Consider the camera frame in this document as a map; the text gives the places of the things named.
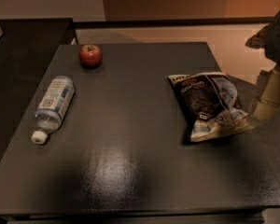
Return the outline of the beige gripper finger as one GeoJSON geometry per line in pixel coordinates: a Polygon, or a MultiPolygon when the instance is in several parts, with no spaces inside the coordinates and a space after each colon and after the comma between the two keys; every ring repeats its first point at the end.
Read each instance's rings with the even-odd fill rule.
{"type": "Polygon", "coordinates": [[[258,120],[269,119],[280,107],[280,64],[270,72],[260,72],[257,91],[252,117],[258,120]]]}

